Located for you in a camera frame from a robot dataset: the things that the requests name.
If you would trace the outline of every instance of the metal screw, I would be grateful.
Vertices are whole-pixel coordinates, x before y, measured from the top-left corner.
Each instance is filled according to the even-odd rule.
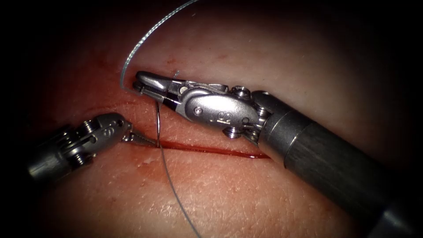
[[[200,107],[194,108],[194,114],[195,115],[201,115],[201,114],[203,114],[203,109],[201,109]]]
[[[185,86],[183,86],[183,87],[181,87],[180,89],[179,89],[179,93],[184,93],[186,90],[188,89],[188,87],[185,87]]]

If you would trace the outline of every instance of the blood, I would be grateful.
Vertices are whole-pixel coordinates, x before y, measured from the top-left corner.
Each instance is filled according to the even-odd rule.
[[[214,154],[239,156],[239,157],[246,157],[246,158],[253,158],[253,159],[269,159],[270,158],[269,156],[262,153],[259,153],[259,154],[242,153],[238,151],[230,151],[230,150],[217,149],[217,148],[207,148],[207,147],[191,146],[191,145],[188,146],[188,145],[179,144],[175,142],[169,142],[169,141],[161,141],[160,143],[165,149],[177,149],[177,150],[184,150],[184,151],[214,153]]]

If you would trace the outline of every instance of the skin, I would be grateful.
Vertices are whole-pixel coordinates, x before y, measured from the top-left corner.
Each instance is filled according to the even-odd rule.
[[[60,56],[43,68],[42,83],[27,92],[48,94],[26,102],[25,134],[118,112],[154,138],[153,100],[121,90],[119,76],[135,43],[174,7],[146,6],[143,14],[111,11],[108,18],[94,15],[75,23]],[[198,3],[145,42],[125,84],[130,87],[138,70],[168,77],[179,71],[181,79],[266,90],[400,171],[396,161],[408,130],[401,123],[408,117],[405,102],[388,63],[356,39],[307,11]],[[165,107],[161,140],[259,152],[243,138],[231,141]],[[270,159],[169,149],[165,156],[181,202],[203,237],[361,235],[348,214]],[[156,148],[119,143],[63,179],[34,210],[34,222],[51,236],[195,237]]]

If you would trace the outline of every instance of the red blood line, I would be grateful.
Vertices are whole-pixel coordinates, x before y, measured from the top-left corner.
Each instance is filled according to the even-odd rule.
[[[177,149],[177,150],[185,150],[185,151],[196,151],[196,152],[205,152],[205,153],[214,153],[214,154],[221,154],[221,155],[231,155],[231,156],[239,156],[239,157],[246,157],[246,158],[253,158],[253,159],[269,159],[269,156],[265,154],[249,154],[249,153],[242,153],[239,151],[230,151],[218,148],[207,148],[201,146],[187,146],[184,144],[179,144],[175,142],[169,141],[161,141],[160,142],[165,149]]]

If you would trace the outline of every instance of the gray suture thread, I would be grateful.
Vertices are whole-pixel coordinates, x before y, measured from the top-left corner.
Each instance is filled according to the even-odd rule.
[[[163,19],[161,19],[158,23],[156,23],[142,38],[141,38],[141,40],[135,45],[135,47],[133,48],[133,50],[131,51],[131,53],[129,53],[129,55],[128,55],[128,58],[126,59],[126,61],[125,61],[125,64],[123,65],[123,68],[122,68],[122,73],[121,73],[121,75],[120,75],[120,81],[119,81],[119,86],[120,86],[120,88],[121,89],[123,89],[123,90],[125,90],[125,91],[128,91],[128,92],[131,92],[131,93],[135,93],[135,94],[137,94],[137,95],[139,95],[140,93],[139,92],[137,92],[137,91],[135,91],[135,90],[133,90],[133,89],[130,89],[130,88],[127,88],[127,87],[125,87],[124,86],[124,84],[123,84],[123,80],[125,79],[125,73],[126,73],[126,70],[127,70],[127,68],[128,68],[128,65],[129,65],[129,63],[130,63],[130,61],[132,60],[132,58],[133,58],[133,56],[135,55],[135,53],[137,52],[137,50],[141,47],[141,45],[144,43],[144,41],[160,26],[160,25],[162,25],[165,21],[167,21],[171,16],[173,16],[173,15],[175,15],[178,11],[180,11],[180,10],[182,10],[182,9],[184,9],[185,7],[187,7],[187,6],[189,6],[190,4],[192,4],[192,3],[195,3],[195,2],[197,2],[198,0],[191,0],[191,1],[188,1],[188,2],[186,2],[185,4],[183,4],[182,6],[180,6],[180,7],[178,7],[178,8],[176,8],[175,10],[173,10],[171,13],[169,13],[168,15],[166,15]],[[163,150],[163,147],[162,147],[162,145],[160,144],[160,106],[159,106],[159,103],[158,102],[156,102],[156,109],[157,109],[157,145],[160,147],[160,151],[161,151],[161,154],[162,154],[162,159],[163,159],[163,164],[164,164],[164,169],[165,169],[165,171],[166,171],[166,176],[167,176],[167,179],[169,180],[169,184],[170,184],[170,186],[171,186],[171,189],[172,189],[172,192],[173,192],[173,194],[175,195],[175,198],[176,198],[176,200],[178,201],[178,204],[179,204],[179,206],[181,207],[181,210],[182,210],[182,213],[184,213],[184,216],[185,216],[185,218],[186,218],[186,220],[188,221],[188,223],[189,223],[189,225],[191,226],[191,228],[193,229],[193,231],[194,231],[194,233],[195,233],[195,235],[198,237],[198,238],[201,238],[201,235],[200,235],[200,233],[198,233],[198,231],[197,231],[197,229],[195,228],[195,226],[194,226],[194,224],[192,223],[192,221],[191,221],[191,219],[189,218],[189,216],[188,216],[188,214],[186,213],[186,211],[185,211],[185,209],[184,209],[184,207],[183,207],[183,205],[182,205],[182,203],[181,203],[181,201],[179,200],[179,197],[178,197],[178,195],[176,194],[176,190],[175,190],[175,187],[173,186],[173,183],[172,183],[172,180],[171,180],[171,176],[169,175],[169,170],[167,169],[167,165],[166,165],[166,160],[165,160],[165,157],[164,157],[164,150]]]
[[[122,73],[120,75],[120,83],[119,83],[121,89],[128,91],[128,92],[131,92],[131,93],[136,93],[137,95],[139,94],[139,92],[132,90],[130,88],[127,88],[123,85],[123,80],[125,79],[125,73],[126,73],[126,70],[128,68],[129,62],[131,61],[131,59],[133,58],[133,56],[135,55],[137,50],[140,48],[140,46],[144,43],[144,41],[151,35],[151,33],[153,33],[153,31],[155,31],[160,25],[162,25],[165,21],[167,21],[171,16],[175,15],[178,11],[184,9],[185,7],[189,6],[192,3],[195,3],[197,1],[198,0],[191,0],[191,1],[184,3],[182,6],[176,8],[171,13],[166,15],[163,19],[161,19],[158,23],[156,23],[149,31],[147,31],[147,33],[135,45],[135,47],[131,51],[131,53],[129,53],[128,58],[126,59],[125,64],[123,65]]]

